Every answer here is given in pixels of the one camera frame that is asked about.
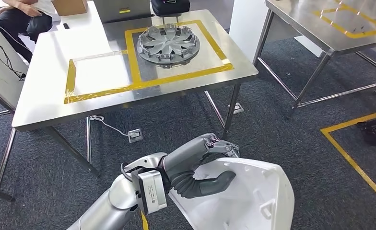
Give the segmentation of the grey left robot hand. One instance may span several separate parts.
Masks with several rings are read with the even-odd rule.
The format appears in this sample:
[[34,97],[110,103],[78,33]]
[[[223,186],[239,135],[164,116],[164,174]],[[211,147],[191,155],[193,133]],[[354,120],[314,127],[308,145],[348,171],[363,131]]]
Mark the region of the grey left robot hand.
[[224,171],[216,178],[195,179],[195,170],[211,154],[238,157],[239,147],[217,138],[214,133],[200,135],[163,158],[162,167],[167,176],[168,190],[174,189],[183,198],[209,196],[225,191],[236,174]]

